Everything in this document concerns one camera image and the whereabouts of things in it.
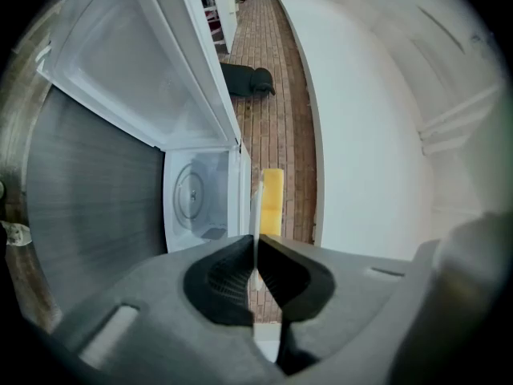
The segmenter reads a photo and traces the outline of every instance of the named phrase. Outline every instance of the white door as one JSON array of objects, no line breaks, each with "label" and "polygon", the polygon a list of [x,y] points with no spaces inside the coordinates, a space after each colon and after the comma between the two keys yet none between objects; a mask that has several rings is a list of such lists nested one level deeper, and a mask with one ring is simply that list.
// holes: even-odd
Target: white door
[{"label": "white door", "polygon": [[162,150],[240,143],[200,0],[67,0],[39,70]]}]

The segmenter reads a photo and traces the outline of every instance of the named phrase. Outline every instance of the wooden floor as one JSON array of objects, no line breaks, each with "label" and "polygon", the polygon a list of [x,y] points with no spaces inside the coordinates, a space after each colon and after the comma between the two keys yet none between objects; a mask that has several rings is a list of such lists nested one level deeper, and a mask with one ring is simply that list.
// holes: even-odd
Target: wooden floor
[{"label": "wooden floor", "polygon": [[[276,96],[232,98],[244,144],[252,160],[252,193],[264,168],[285,170],[281,235],[312,242],[317,173],[312,112],[305,73],[289,22],[277,0],[239,5],[239,26],[230,55],[220,61],[267,68]],[[251,309],[257,322],[276,322],[281,314],[267,289],[251,286]]]}]

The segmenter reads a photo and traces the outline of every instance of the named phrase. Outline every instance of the yellow object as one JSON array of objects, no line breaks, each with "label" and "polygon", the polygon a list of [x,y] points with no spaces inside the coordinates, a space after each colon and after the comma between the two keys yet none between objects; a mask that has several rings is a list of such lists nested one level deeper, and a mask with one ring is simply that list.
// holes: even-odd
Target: yellow object
[{"label": "yellow object", "polygon": [[260,216],[260,234],[281,235],[283,213],[283,170],[263,170],[264,194]]}]

